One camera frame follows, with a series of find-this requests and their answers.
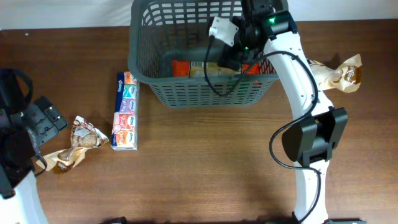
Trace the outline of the orange pasta packet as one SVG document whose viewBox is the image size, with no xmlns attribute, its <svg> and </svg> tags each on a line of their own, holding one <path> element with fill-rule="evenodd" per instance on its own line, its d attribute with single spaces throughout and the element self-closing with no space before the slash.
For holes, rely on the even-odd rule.
<svg viewBox="0 0 398 224">
<path fill-rule="evenodd" d="M 186 61 L 186 60 L 172 60 L 172 75 L 173 77 L 204 77 L 204 63 L 203 62 L 194 62 L 194 61 Z M 217 63 L 208 62 L 206 64 L 206 73 L 209 77 L 218 77 L 218 76 L 233 76 L 238 75 L 242 71 L 245 71 L 249 68 L 249 64 L 244 64 L 243 68 L 240 68 L 238 71 L 232 70 L 230 68 L 219 67 Z"/>
</svg>

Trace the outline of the grey plastic shopping basket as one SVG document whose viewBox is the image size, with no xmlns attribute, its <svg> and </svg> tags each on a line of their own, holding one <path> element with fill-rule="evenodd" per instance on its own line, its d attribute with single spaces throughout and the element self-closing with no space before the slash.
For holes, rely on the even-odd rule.
<svg viewBox="0 0 398 224">
<path fill-rule="evenodd" d="M 209 41 L 214 17 L 242 17 L 241 1 L 135 1 L 131 8 L 128 67 L 171 108 L 255 104 L 277 79 L 262 60 L 238 75 L 209 77 L 224 43 Z M 204 77 L 173 77 L 172 60 L 204 63 Z"/>
</svg>

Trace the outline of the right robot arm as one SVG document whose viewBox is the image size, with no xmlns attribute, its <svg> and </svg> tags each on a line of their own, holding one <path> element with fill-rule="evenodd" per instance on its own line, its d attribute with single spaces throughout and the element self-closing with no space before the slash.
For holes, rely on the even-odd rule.
<svg viewBox="0 0 398 224">
<path fill-rule="evenodd" d="M 237 69 L 239 63 L 253 67 L 262 60 L 273 66 L 290 103 L 293 120 L 277 135 L 293 165 L 276 160 L 295 171 L 295 223 L 329 223 L 325 205 L 326 173 L 333 150 L 348 121 L 344 108 L 335 108 L 319 89 L 304 55 L 297 25 L 286 1 L 241 1 L 242 17 L 214 17 L 209 41 L 220 40 L 224 50 L 218 64 Z"/>
</svg>

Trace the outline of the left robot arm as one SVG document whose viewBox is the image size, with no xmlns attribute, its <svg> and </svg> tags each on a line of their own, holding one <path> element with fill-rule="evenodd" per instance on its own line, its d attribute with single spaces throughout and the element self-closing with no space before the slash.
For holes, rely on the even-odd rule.
<svg viewBox="0 0 398 224">
<path fill-rule="evenodd" d="M 32 160 L 68 126 L 44 96 L 32 100 L 32 80 L 18 69 L 1 70 L 1 223 L 47 223 Z"/>
</svg>

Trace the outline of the multicolour tissue pack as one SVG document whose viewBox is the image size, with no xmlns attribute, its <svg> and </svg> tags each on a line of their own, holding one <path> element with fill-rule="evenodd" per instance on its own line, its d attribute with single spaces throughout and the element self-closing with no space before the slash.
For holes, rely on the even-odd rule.
<svg viewBox="0 0 398 224">
<path fill-rule="evenodd" d="M 115 151 L 135 151 L 138 142 L 138 104 L 140 83 L 131 72 L 119 72 L 111 133 Z"/>
</svg>

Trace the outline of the left brown snack bag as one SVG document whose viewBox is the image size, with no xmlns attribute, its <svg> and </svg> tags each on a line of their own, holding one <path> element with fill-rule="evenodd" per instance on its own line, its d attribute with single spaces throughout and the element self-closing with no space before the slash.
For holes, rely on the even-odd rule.
<svg viewBox="0 0 398 224">
<path fill-rule="evenodd" d="M 37 161 L 36 164 L 53 174 L 64 174 L 85 158 L 86 151 L 99 148 L 109 142 L 105 134 L 81 116 L 76 116 L 73 122 L 70 140 L 71 146 L 68 149 L 44 156 L 46 166 L 42 161 Z"/>
</svg>

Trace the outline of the right beige snack bag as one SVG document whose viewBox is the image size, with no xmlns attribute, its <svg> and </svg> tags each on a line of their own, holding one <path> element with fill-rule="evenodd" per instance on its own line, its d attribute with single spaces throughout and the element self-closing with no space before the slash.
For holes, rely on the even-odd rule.
<svg viewBox="0 0 398 224">
<path fill-rule="evenodd" d="M 344 61 L 338 68 L 332 69 L 316 60 L 307 60 L 317 81 L 318 89 L 325 91 L 338 89 L 344 93 L 352 93 L 359 89 L 362 80 L 361 55 Z"/>
</svg>

